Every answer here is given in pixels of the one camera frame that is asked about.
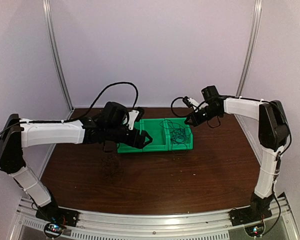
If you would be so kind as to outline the green bin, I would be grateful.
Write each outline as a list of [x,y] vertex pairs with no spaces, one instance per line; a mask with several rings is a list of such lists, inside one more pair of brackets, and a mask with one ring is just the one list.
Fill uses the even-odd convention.
[[130,153],[142,153],[142,152],[143,152],[143,149],[131,147],[124,143],[117,144],[117,153],[118,154],[130,154]]
[[168,151],[168,133],[163,118],[143,119],[142,129],[152,137],[152,142],[143,148],[143,152]]
[[165,129],[168,133],[168,149],[170,151],[190,151],[193,149],[193,133],[186,118],[165,118]]

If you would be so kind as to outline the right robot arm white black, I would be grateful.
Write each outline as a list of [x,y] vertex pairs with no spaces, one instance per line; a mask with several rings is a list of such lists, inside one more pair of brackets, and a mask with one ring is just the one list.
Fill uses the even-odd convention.
[[183,103],[192,108],[185,117],[185,124],[196,127],[214,117],[224,114],[238,115],[258,121],[258,139],[262,147],[262,160],[257,184],[246,210],[249,220],[258,220],[269,208],[274,199],[274,185],[280,173],[281,156],[287,146],[291,132],[279,100],[265,101],[241,96],[219,94],[214,85],[201,91],[203,102],[191,97],[182,98]]

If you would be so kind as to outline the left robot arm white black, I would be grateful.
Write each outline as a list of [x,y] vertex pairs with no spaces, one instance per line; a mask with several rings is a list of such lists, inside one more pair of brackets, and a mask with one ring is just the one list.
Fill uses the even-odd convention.
[[102,111],[68,120],[21,119],[9,116],[0,133],[0,170],[13,177],[34,200],[51,222],[62,218],[62,211],[52,194],[27,166],[23,149],[50,144],[103,144],[111,141],[132,148],[143,149],[153,142],[145,130],[135,128],[144,115],[144,109],[128,110],[120,103],[109,101]]

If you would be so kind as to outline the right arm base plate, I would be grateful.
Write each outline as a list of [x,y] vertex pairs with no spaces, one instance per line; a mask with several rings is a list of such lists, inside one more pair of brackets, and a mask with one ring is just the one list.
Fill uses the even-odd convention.
[[244,208],[233,208],[228,213],[233,227],[261,222],[262,220],[272,216],[272,212],[269,209],[262,213],[255,213],[249,206]]

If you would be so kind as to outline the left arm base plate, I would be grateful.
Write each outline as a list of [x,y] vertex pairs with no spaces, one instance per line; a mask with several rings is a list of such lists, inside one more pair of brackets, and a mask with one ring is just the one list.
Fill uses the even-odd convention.
[[79,212],[48,204],[43,207],[39,206],[36,210],[35,217],[62,226],[76,227]]

